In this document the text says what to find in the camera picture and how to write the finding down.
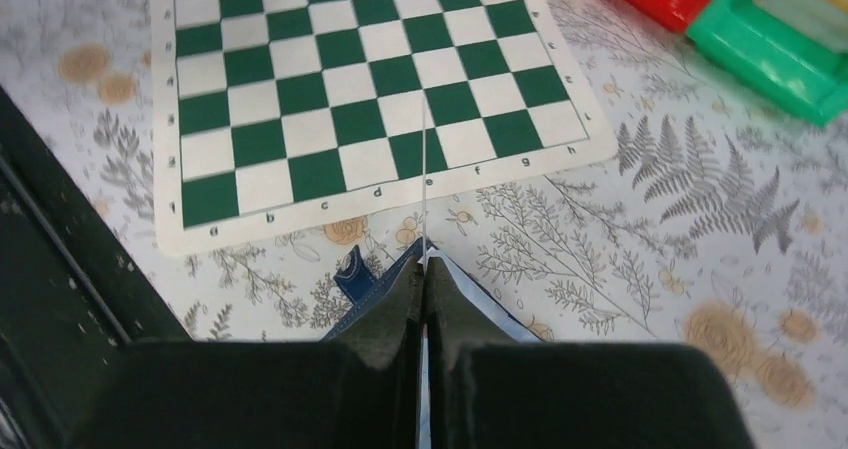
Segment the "blue leather card holder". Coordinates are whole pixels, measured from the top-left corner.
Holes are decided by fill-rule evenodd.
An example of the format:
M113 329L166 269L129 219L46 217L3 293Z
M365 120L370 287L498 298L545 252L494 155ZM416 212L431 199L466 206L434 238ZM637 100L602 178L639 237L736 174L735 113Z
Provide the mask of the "blue leather card holder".
M459 267L426 238L416 239L380 277L375 276L366 266L359 247L355 246L349 252L348 266L339 270L333 277L334 282L352 306L329 330L324 339L337 336L379 302L388 293L408 260L412 259L421 264L424 259L424 248L427 248L427 259L441 259L447 266L450 279L457 285L461 294L511 338L523 342L543 341L543 338L513 317L471 274Z

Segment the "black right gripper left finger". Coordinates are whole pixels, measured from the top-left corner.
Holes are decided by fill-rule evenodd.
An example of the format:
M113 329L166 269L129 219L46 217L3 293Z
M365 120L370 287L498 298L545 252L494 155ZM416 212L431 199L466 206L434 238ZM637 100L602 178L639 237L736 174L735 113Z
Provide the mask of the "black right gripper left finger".
M332 339L145 341L122 352L72 448L415 448L423 274Z

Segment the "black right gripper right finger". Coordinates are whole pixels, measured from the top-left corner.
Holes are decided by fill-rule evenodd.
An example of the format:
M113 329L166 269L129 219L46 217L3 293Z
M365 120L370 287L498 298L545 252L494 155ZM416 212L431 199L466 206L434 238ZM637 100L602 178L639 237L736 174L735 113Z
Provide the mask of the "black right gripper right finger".
M546 342L424 255L434 448L750 448L723 374L678 343Z

